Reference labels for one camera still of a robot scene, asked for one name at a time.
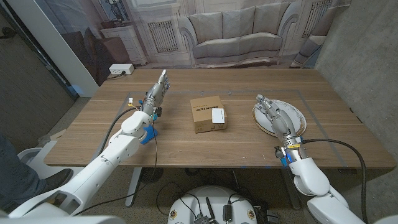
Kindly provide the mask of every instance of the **gray pants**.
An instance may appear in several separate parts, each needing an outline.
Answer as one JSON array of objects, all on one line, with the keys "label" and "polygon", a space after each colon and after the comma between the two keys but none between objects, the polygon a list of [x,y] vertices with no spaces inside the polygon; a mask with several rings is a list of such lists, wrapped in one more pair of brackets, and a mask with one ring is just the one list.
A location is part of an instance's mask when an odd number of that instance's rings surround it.
[{"label": "gray pants", "polygon": [[14,146],[0,133],[0,208],[22,204],[45,187],[36,171],[21,162]]}]

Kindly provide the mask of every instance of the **electrical outlet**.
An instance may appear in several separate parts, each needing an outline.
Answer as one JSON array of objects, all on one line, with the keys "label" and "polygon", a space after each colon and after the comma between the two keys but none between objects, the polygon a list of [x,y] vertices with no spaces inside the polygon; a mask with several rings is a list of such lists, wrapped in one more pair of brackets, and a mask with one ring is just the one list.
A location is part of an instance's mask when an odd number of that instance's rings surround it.
[{"label": "electrical outlet", "polygon": [[132,66],[132,64],[113,64],[110,66],[109,71],[112,75],[122,74],[123,71],[125,71],[126,74],[131,74],[132,71],[134,71],[134,66]]}]

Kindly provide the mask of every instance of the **wall mural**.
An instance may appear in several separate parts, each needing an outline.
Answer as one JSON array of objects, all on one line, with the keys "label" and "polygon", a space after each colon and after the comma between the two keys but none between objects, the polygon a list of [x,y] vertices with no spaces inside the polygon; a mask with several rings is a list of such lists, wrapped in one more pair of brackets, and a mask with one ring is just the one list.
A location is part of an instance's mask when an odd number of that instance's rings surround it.
[{"label": "wall mural", "polygon": [[299,68],[339,0],[36,0],[98,85],[136,68]]}]

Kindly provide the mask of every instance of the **robotic arm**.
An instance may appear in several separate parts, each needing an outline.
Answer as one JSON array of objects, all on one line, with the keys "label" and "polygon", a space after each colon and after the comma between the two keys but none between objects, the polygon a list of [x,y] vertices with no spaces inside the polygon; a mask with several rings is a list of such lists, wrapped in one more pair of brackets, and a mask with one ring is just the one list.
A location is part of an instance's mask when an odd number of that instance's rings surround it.
[{"label": "robotic arm", "polygon": [[296,136],[292,120],[285,111],[268,98],[257,95],[255,105],[272,124],[272,129],[284,145],[275,147],[275,155],[285,159],[295,175],[297,190],[307,196],[315,196],[307,202],[314,217],[321,223],[364,223],[349,208],[347,201],[329,183],[326,175],[308,157],[302,140]]},{"label": "robotic arm", "polygon": [[[121,129],[96,159],[67,184],[23,203],[9,214],[9,218],[68,217],[85,209],[112,171],[137,152],[140,141],[147,135],[144,128],[153,122],[169,87],[166,70],[163,70],[158,82],[147,92],[141,110],[123,121]],[[59,207],[48,203],[55,198],[63,198]]]}]

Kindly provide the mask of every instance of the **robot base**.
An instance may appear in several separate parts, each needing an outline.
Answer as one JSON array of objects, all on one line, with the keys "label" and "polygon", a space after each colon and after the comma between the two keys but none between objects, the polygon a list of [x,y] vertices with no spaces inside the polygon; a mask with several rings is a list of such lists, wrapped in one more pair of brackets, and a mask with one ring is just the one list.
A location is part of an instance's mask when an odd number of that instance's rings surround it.
[{"label": "robot base", "polygon": [[[200,202],[200,208],[203,216],[211,217],[209,208],[206,203],[206,198],[209,198],[210,205],[213,209],[215,220],[218,223],[225,223],[223,221],[223,207],[228,203],[229,196],[236,194],[235,191],[219,186],[202,186],[195,188],[188,193],[195,195]],[[231,202],[241,198],[241,200],[232,204],[232,220],[228,223],[245,223],[257,224],[257,217],[254,214],[253,206],[240,195],[231,197]],[[198,201],[195,197],[185,194],[182,201],[192,209],[196,216],[200,214]],[[193,213],[187,206],[183,204],[180,199],[174,202],[170,209],[168,224],[192,224],[195,221]]]}]

